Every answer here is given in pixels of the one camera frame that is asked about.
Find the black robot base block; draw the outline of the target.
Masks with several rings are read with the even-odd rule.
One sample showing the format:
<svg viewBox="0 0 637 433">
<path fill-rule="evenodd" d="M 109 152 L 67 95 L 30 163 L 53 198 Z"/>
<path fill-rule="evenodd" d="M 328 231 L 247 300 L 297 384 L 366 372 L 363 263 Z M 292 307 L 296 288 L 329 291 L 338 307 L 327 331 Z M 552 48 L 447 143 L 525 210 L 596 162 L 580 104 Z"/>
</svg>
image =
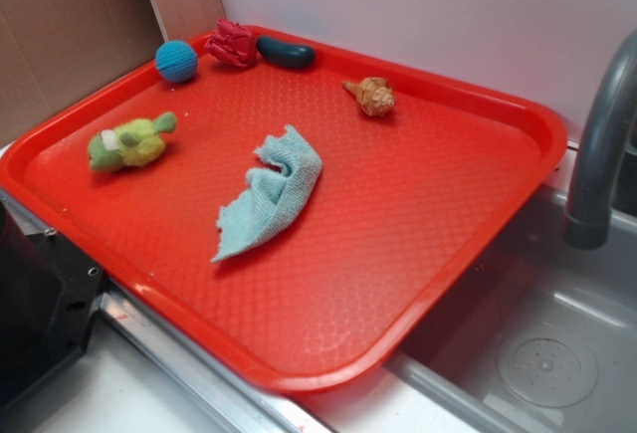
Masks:
<svg viewBox="0 0 637 433">
<path fill-rule="evenodd" d="M 62 234 L 26 234 L 1 208 L 1 414 L 86 352 L 104 269 Z"/>
</svg>

